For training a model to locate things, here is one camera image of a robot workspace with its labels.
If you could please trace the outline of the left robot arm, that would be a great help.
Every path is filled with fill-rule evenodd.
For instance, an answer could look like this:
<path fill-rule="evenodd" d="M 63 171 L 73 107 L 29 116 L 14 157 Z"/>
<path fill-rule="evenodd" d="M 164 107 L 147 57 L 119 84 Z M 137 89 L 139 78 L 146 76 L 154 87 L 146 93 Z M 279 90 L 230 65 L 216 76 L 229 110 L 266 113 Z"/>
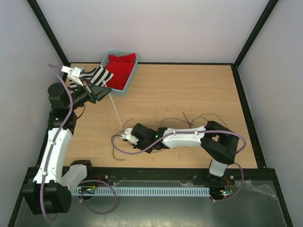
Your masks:
<path fill-rule="evenodd" d="M 71 89 L 65 83 L 54 83 L 48 88 L 51 112 L 47 128 L 47 143 L 35 177 L 22 190 L 23 196 L 34 215 L 67 213 L 71 207 L 71 193 L 81 183 L 90 183 L 94 171 L 89 160 L 72 162 L 63 174 L 63 163 L 73 137 L 77 115 L 74 112 L 93 104 L 111 92 L 111 88 L 97 86 L 87 79 Z"/>

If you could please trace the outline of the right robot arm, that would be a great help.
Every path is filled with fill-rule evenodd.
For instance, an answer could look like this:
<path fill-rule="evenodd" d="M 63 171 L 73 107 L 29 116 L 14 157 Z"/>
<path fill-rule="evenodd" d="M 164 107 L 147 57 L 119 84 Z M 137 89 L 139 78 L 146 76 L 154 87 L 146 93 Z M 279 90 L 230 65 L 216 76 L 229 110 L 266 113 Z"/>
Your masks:
<path fill-rule="evenodd" d="M 177 147 L 201 147 L 212 157 L 208 181 L 217 184 L 223 179 L 226 168 L 235 161 L 239 137 L 215 121 L 194 129 L 160 127 L 156 131 L 138 123 L 130 131 L 130 142 L 134 148 L 146 153 Z"/>

